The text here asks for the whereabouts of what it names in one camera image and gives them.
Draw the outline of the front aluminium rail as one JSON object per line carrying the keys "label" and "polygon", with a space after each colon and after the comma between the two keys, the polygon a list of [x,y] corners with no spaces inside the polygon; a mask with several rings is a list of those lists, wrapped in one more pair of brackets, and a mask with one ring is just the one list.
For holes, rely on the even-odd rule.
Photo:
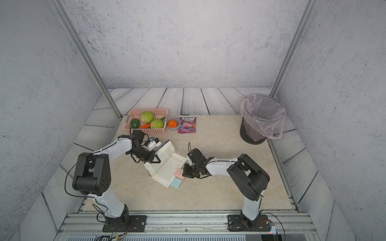
{"label": "front aluminium rail", "polygon": [[[290,241],[300,236],[308,241],[318,241],[315,225],[308,213],[294,210],[264,210],[269,234]],[[132,211],[131,228],[139,235],[225,235],[234,225],[240,211]],[[59,236],[104,235],[104,223],[95,211],[68,214],[57,232]]]}

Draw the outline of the orange carrot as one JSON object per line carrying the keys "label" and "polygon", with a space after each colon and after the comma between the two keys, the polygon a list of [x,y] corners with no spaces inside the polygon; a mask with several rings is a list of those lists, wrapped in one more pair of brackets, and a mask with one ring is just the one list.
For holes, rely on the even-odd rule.
{"label": "orange carrot", "polygon": [[140,127],[141,129],[150,129],[151,128],[151,123],[145,124]]}

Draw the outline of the purple snack packet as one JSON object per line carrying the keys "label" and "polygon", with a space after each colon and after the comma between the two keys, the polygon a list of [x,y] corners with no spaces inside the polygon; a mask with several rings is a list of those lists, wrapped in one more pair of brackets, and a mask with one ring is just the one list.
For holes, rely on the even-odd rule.
{"label": "purple snack packet", "polygon": [[178,130],[179,134],[189,134],[196,132],[196,117],[185,116],[180,117],[181,125]]}

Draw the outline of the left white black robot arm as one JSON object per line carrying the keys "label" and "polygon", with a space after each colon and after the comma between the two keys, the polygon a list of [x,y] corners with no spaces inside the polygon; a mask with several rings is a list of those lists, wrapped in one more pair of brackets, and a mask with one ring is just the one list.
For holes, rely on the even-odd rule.
{"label": "left white black robot arm", "polygon": [[136,163],[158,164],[160,158],[155,148],[160,145],[158,138],[143,142],[143,135],[120,135],[115,142],[97,151],[81,153],[74,165],[72,187],[87,198],[93,198],[107,220],[123,219],[127,207],[110,188],[111,163],[122,155],[129,155]]}

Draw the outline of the right aluminium frame post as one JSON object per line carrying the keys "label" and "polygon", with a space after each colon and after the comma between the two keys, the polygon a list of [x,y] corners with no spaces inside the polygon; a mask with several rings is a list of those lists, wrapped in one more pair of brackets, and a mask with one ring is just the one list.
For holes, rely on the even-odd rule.
{"label": "right aluminium frame post", "polygon": [[269,94],[269,96],[271,96],[271,97],[275,97],[277,95],[277,92],[278,92],[278,90],[283,82],[284,76],[285,76],[285,74],[290,66],[291,60],[294,57],[297,46],[299,45],[299,43],[302,39],[302,36],[306,30],[307,24],[312,16],[312,13],[315,9],[316,4],[317,4],[317,0],[308,0],[307,1],[305,10],[304,10],[303,15],[300,19],[300,22],[297,26],[297,29],[294,33],[294,36],[292,38],[291,44],[288,48],[288,51],[287,51],[286,56],[284,58],[284,61],[281,65],[280,70],[277,74],[277,77],[272,85],[271,92]]}

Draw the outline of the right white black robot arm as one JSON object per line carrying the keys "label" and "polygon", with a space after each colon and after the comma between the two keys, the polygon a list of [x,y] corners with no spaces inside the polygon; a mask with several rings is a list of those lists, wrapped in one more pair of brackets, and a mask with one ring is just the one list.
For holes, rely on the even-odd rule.
{"label": "right white black robot arm", "polygon": [[270,176],[248,155],[233,159],[206,158],[199,150],[191,151],[183,167],[183,176],[204,179],[211,176],[229,176],[244,196],[241,216],[251,224],[261,215],[261,202]]}

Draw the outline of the black bin with plastic liner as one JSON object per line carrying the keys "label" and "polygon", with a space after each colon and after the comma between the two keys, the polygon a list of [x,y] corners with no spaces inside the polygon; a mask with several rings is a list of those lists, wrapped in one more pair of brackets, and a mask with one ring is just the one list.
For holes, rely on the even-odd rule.
{"label": "black bin with plastic liner", "polygon": [[254,94],[240,105],[242,122],[240,136],[252,145],[266,139],[281,139],[286,124],[286,110],[277,99],[263,94]]}

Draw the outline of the blue sticky note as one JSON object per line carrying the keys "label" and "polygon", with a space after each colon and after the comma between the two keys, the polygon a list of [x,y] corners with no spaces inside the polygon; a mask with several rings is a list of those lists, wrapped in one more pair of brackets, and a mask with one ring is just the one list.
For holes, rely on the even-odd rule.
{"label": "blue sticky note", "polygon": [[182,182],[183,181],[181,179],[175,177],[170,185],[174,188],[179,188]]}

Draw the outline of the green cabbage back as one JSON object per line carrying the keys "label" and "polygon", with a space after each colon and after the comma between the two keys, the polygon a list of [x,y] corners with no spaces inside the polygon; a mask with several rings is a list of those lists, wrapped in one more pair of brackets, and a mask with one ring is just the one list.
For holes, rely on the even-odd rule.
{"label": "green cabbage back", "polygon": [[150,124],[154,120],[154,114],[150,111],[145,111],[140,116],[142,123]]}

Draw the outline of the pink sticky note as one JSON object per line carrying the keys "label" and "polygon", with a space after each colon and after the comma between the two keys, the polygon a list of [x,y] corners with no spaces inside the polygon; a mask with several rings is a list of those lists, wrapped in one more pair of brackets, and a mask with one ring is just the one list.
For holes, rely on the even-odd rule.
{"label": "pink sticky note", "polygon": [[182,168],[179,168],[175,171],[174,173],[174,176],[179,179],[179,180],[182,180],[184,181],[185,180],[185,177],[183,176],[183,173],[184,173],[184,170]]}

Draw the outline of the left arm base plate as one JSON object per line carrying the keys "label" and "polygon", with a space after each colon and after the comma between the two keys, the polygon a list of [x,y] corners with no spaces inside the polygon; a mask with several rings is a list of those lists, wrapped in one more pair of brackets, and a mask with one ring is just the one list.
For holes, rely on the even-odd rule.
{"label": "left arm base plate", "polygon": [[130,215],[122,218],[106,218],[106,224],[102,228],[104,233],[142,233],[145,231],[147,216]]}

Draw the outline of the Animal Farm paperback book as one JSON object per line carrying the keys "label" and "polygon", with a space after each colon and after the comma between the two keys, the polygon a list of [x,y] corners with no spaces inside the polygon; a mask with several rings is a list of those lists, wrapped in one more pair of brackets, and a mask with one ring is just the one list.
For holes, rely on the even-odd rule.
{"label": "Animal Farm paperback book", "polygon": [[176,177],[175,172],[184,166],[187,159],[176,153],[170,140],[162,144],[156,155],[160,163],[145,163],[144,167],[155,181],[169,188]]}

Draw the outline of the dark green avocado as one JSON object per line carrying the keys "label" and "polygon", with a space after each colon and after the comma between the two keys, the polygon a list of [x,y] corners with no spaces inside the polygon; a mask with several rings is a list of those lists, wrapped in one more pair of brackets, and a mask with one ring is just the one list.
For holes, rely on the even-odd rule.
{"label": "dark green avocado", "polygon": [[130,121],[130,127],[133,128],[133,129],[139,129],[140,125],[141,125],[141,123],[140,123],[140,121],[137,118],[133,118]]}

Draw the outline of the green cabbage front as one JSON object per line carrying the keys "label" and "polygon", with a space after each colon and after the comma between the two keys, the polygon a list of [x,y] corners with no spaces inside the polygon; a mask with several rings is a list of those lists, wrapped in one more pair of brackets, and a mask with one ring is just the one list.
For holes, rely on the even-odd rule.
{"label": "green cabbage front", "polygon": [[152,129],[162,129],[164,128],[164,120],[163,119],[154,119],[151,123],[150,123],[150,127]]}

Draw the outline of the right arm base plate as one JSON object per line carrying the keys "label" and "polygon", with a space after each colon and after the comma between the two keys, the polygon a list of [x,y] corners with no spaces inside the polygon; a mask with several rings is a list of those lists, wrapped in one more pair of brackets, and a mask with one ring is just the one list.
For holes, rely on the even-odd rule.
{"label": "right arm base plate", "polygon": [[227,216],[227,224],[230,232],[272,232],[270,220],[262,214],[253,221],[243,214],[231,214]]}

